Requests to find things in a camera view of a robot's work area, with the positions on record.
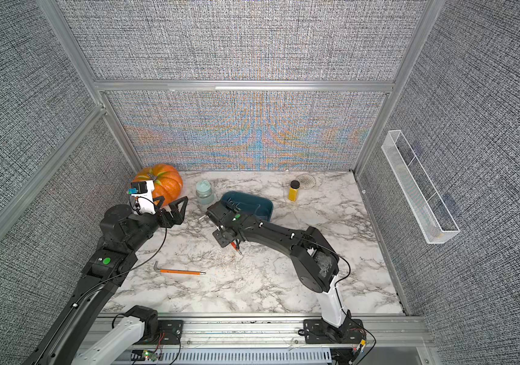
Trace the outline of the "red handled hex key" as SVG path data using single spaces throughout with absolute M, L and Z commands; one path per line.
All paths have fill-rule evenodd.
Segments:
M 199 221 L 209 221 L 211 220 L 210 217 L 208 217 L 207 215 L 202 215 L 201 217 L 198 218 Z M 232 248 L 234 248 L 234 250 L 240 255 L 240 256 L 243 256 L 241 250 L 240 250 L 240 246 L 239 246 L 239 242 L 237 240 L 234 240 L 231 242 L 231 246 Z

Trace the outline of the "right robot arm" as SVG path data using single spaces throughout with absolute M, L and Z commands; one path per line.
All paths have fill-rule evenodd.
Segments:
M 296 276 L 314 292 L 321 307 L 321 319 L 316 336 L 332 343 L 349 339 L 357 326 L 346 309 L 337 289 L 340 255 L 329 245 L 321 232 L 314 228 L 293 230 L 263 220 L 254 214 L 238 211 L 225 202 L 207 208 L 205 215 L 217 227 L 213 232 L 220 246 L 242 242 L 259 243 L 292 261 Z

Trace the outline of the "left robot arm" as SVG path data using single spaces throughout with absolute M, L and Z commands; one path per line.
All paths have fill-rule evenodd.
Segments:
M 138 215 L 130 205 L 114 205 L 100 222 L 102 236 L 82 269 L 73 295 L 24 364 L 71 364 L 95 319 L 137 263 L 137 252 L 160 228 L 181 225 L 189 199 L 165 210 Z

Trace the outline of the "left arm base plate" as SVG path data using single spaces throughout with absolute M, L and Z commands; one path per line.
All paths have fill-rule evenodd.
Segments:
M 182 338 L 184 322 L 182 320 L 159 319 L 147 322 L 143 336 L 135 342 L 135 345 L 179 345 Z

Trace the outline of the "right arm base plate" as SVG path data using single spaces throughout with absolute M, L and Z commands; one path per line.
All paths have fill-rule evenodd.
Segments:
M 367 339 L 363 322 L 352 319 L 345 319 L 340 327 L 334 327 L 324 319 L 305 319 L 303 327 L 297 333 L 309 345 L 358 345 Z

